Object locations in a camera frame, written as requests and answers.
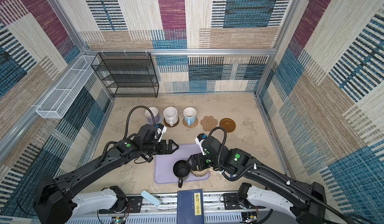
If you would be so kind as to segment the beige ceramic mug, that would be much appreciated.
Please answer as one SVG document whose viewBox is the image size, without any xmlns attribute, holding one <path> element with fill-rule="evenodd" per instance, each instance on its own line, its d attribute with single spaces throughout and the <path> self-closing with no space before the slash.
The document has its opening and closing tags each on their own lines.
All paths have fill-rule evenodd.
<svg viewBox="0 0 384 224">
<path fill-rule="evenodd" d="M 209 173 L 209 170 L 206 169 L 206 170 L 203 170 L 203 171 L 194 171 L 194 170 L 191 170 L 191 173 L 195 176 L 195 177 L 204 177 L 206 174 Z"/>
</svg>

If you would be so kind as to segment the black mug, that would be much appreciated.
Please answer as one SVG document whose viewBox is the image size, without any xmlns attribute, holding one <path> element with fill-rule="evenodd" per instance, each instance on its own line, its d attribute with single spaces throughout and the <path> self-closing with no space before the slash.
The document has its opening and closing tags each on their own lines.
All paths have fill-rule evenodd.
<svg viewBox="0 0 384 224">
<path fill-rule="evenodd" d="M 179 160 L 173 166 L 173 173 L 178 178 L 178 187 L 182 188 L 184 180 L 190 175 L 191 168 L 186 160 Z"/>
</svg>

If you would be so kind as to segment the woven rattan round coaster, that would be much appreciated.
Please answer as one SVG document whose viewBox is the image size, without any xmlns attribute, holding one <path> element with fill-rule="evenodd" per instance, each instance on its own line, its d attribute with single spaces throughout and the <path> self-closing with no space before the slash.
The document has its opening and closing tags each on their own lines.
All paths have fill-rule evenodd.
<svg viewBox="0 0 384 224">
<path fill-rule="evenodd" d="M 199 123 L 199 120 L 196 119 L 195 122 L 189 126 L 188 123 L 186 122 L 186 120 L 183 119 L 183 125 L 184 125 L 186 128 L 190 128 L 190 129 L 195 128 L 195 127 L 198 125 L 198 123 Z"/>
</svg>

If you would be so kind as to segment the white mug purple outside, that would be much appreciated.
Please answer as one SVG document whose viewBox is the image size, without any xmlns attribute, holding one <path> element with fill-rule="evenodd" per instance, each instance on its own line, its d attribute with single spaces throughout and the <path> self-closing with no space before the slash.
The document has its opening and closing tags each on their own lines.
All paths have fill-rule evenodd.
<svg viewBox="0 0 384 224">
<path fill-rule="evenodd" d="M 159 110 L 156 107 L 149 107 L 149 110 L 145 111 L 145 116 L 149 125 L 157 125 L 161 122 L 162 119 L 161 115 L 159 114 Z"/>
</svg>

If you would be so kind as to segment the white ceramic mug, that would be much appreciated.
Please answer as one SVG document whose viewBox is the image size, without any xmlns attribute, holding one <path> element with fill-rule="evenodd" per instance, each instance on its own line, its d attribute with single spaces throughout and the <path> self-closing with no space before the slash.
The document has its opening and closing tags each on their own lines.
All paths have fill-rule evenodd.
<svg viewBox="0 0 384 224">
<path fill-rule="evenodd" d="M 178 117 L 179 117 L 178 111 L 174 107 L 166 108 L 163 112 L 163 115 L 164 115 L 164 119 L 170 126 L 172 126 L 178 121 Z"/>
</svg>

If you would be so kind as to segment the white mug blue handle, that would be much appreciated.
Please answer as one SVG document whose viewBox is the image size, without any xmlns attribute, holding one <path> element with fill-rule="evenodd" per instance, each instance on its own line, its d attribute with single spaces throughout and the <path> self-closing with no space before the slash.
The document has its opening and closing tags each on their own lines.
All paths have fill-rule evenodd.
<svg viewBox="0 0 384 224">
<path fill-rule="evenodd" d="M 197 111 L 192 107 L 188 107 L 188 108 L 184 109 L 183 115 L 184 115 L 184 120 L 185 120 L 187 126 L 191 126 L 196 121 Z"/>
</svg>

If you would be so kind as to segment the brown flower-shaped coaster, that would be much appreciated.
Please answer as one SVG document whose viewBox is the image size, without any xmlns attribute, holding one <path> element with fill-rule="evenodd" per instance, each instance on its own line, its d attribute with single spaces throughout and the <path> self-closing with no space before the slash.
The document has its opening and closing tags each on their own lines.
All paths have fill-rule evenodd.
<svg viewBox="0 0 384 224">
<path fill-rule="evenodd" d="M 216 120 L 213 116 L 204 116 L 201 120 L 201 125 L 203 126 L 204 131 L 210 132 L 218 125 L 218 120 Z"/>
</svg>

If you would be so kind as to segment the dark brown round coaster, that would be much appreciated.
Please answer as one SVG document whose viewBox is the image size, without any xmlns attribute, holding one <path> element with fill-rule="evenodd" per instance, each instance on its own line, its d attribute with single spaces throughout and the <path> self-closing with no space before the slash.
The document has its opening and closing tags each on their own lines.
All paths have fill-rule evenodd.
<svg viewBox="0 0 384 224">
<path fill-rule="evenodd" d="M 230 118 L 224 118 L 220 121 L 220 127 L 225 129 L 227 133 L 231 133 L 236 129 L 236 123 Z"/>
</svg>

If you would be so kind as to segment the brown wooden round coaster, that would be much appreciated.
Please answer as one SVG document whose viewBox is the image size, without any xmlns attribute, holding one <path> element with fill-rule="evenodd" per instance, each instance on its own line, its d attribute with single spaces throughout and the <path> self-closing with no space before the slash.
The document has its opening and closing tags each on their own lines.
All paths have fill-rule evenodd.
<svg viewBox="0 0 384 224">
<path fill-rule="evenodd" d="M 166 122 L 165 119 L 163 120 L 163 123 L 164 123 L 164 125 L 165 125 L 167 128 L 174 128 L 174 127 L 176 127 L 176 126 L 179 124 L 179 122 L 180 122 L 180 118 L 178 118 L 178 121 L 177 121 L 175 124 L 173 124 L 172 126 L 170 126 L 170 125 Z"/>
</svg>

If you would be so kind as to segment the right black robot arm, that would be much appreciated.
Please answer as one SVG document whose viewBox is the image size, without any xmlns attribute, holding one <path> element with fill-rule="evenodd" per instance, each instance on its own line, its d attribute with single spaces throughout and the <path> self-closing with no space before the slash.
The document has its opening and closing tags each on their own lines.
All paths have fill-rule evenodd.
<svg viewBox="0 0 384 224">
<path fill-rule="evenodd" d="M 347 224 L 355 222 L 327 205 L 325 189 L 321 184 L 297 181 L 262 164 L 243 150 L 228 150 L 225 141 L 220 142 L 212 134 L 199 134 L 195 141 L 201 152 L 188 159 L 192 170 L 200 172 L 212 168 L 230 182 L 246 178 L 267 188 L 264 191 L 253 185 L 241 185 L 242 207 L 266 207 L 296 219 L 299 224 L 329 224 L 330 221 L 325 218 L 326 211 Z"/>
</svg>

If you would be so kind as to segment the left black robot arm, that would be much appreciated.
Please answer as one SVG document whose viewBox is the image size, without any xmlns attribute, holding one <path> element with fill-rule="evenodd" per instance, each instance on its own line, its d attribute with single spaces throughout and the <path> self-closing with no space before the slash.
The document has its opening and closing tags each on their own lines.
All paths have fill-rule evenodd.
<svg viewBox="0 0 384 224">
<path fill-rule="evenodd" d="M 114 169 L 143 157 L 149 161 L 155 155 L 171 155 L 179 146 L 164 140 L 166 127 L 146 124 L 136 134 L 125 134 L 118 142 L 105 145 L 100 157 L 84 166 L 53 178 L 43 177 L 35 190 L 33 208 L 42 224 L 65 224 L 69 219 L 98 210 L 124 210 L 126 195 L 117 186 L 104 191 L 82 194 L 82 191 Z"/>
</svg>

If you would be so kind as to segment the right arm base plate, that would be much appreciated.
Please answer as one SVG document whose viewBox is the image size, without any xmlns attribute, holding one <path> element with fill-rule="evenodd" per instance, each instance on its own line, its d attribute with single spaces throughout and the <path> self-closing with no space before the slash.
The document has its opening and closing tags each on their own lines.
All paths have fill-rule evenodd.
<svg viewBox="0 0 384 224">
<path fill-rule="evenodd" d="M 264 206 L 254 206 L 246 198 L 239 196 L 237 193 L 224 193 L 220 197 L 220 201 L 224 203 L 226 210 L 246 209 L 256 210 L 265 209 Z"/>
</svg>

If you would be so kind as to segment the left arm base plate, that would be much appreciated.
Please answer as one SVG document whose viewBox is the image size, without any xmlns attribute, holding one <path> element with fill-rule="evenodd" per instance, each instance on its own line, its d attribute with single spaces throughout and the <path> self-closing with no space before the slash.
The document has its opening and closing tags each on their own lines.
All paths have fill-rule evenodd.
<svg viewBox="0 0 384 224">
<path fill-rule="evenodd" d="M 142 196 L 127 196 L 124 204 L 120 204 L 118 201 L 111 209 L 99 210 L 99 214 L 125 214 L 128 207 L 131 207 L 129 213 L 139 213 L 142 208 L 142 202 Z"/>
</svg>

